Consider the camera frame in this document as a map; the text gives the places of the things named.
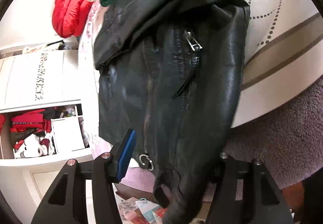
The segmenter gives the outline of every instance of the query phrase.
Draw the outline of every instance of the white wall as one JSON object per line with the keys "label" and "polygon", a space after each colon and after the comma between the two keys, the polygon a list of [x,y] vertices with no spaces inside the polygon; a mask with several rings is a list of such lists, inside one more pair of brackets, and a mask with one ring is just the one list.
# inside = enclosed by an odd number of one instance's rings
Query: white wall
{"label": "white wall", "polygon": [[37,206],[24,180],[23,171],[16,167],[0,167],[0,188],[7,203],[23,224],[31,223]]}
{"label": "white wall", "polygon": [[61,39],[52,27],[54,0],[14,0],[0,21],[0,50]]}

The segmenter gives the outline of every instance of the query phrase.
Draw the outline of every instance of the zipper teeth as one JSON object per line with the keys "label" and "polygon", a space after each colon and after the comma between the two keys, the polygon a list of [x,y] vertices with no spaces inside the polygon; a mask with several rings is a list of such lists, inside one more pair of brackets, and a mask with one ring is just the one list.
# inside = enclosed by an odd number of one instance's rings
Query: zipper teeth
{"label": "zipper teeth", "polygon": [[142,41],[142,53],[143,53],[143,62],[144,67],[147,70],[147,105],[146,105],[146,115],[145,121],[143,124],[143,135],[144,135],[144,150],[145,153],[148,154],[147,148],[147,139],[148,139],[148,123],[150,118],[150,108],[151,108],[151,88],[152,88],[152,80],[151,75],[149,74],[148,64],[147,64],[147,57],[145,53],[145,41]]}
{"label": "zipper teeth", "polygon": [[110,82],[110,79],[111,77],[109,76],[109,94],[110,94],[110,97],[112,97],[112,85],[111,85],[111,82]]}

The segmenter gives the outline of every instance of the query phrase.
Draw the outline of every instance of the black metal bracket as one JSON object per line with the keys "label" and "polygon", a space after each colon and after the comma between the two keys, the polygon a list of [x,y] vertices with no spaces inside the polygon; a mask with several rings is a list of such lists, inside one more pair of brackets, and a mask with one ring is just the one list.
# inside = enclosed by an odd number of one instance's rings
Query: black metal bracket
{"label": "black metal bracket", "polygon": [[[251,163],[220,154],[214,171],[217,183],[206,224],[293,224],[293,218],[280,189],[256,159]],[[243,180],[243,198],[236,201],[238,179]]]}
{"label": "black metal bracket", "polygon": [[[96,223],[122,224],[112,183],[119,181],[120,165],[114,162],[124,156],[122,152],[113,153],[116,157],[111,151],[94,161],[67,161],[41,201],[32,224],[87,224],[86,179],[92,179]],[[260,160],[237,161],[226,153],[221,153],[220,158],[212,179],[217,187],[206,224],[293,223],[278,186]],[[238,179],[243,179],[240,201],[235,200]]]}

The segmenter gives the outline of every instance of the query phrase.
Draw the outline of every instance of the white cabinet door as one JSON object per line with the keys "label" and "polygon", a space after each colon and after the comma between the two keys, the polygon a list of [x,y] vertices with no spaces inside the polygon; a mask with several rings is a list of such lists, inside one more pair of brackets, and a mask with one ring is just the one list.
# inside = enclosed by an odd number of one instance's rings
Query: white cabinet door
{"label": "white cabinet door", "polygon": [[79,100],[79,81],[78,50],[33,52],[1,59],[0,112]]}
{"label": "white cabinet door", "polygon": [[[47,157],[38,157],[39,163]],[[71,158],[79,163],[92,160],[92,155],[72,154],[69,158],[62,157],[60,161],[47,161],[43,164],[28,166],[1,166],[0,190],[9,206],[23,224],[30,224],[41,199],[52,184],[53,180]],[[91,185],[86,186],[87,198],[92,197]]]}

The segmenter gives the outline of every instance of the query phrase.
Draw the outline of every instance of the folded clothes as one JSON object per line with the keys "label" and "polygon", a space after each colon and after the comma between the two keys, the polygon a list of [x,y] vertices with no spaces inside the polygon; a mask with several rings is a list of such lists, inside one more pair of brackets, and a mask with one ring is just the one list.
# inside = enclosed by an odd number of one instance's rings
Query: folded clothes
{"label": "folded clothes", "polygon": [[30,128],[37,129],[36,132],[52,131],[50,119],[55,118],[56,110],[54,108],[33,110],[18,116],[12,117],[11,132],[25,132]]}
{"label": "folded clothes", "polygon": [[17,144],[14,145],[14,149],[17,149],[18,150],[22,146],[23,143],[25,143],[25,141],[24,140],[20,140]]}
{"label": "folded clothes", "polygon": [[15,152],[15,158],[30,158],[48,155],[49,140],[43,139],[39,142],[39,138],[31,134],[23,143],[21,143],[17,152]]}
{"label": "folded clothes", "polygon": [[22,54],[25,53],[30,53],[30,52],[44,52],[44,51],[53,51],[53,50],[58,50],[60,46],[64,45],[64,41],[60,40],[57,42],[52,42],[52,43],[45,43],[45,44],[40,44],[37,45],[35,47],[30,47],[30,46],[26,46],[23,50],[22,50]]}

